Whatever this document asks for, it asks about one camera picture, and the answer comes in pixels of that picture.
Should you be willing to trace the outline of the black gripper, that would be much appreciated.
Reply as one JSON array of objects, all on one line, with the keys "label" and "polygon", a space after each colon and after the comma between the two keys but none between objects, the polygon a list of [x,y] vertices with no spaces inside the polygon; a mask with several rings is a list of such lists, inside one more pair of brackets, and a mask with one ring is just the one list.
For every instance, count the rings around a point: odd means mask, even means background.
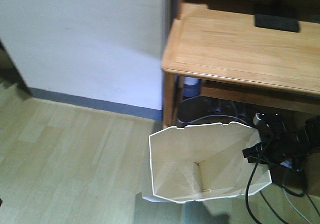
[{"label": "black gripper", "polygon": [[304,132],[286,132],[279,137],[269,136],[265,142],[242,150],[249,163],[280,164],[304,156]]}]

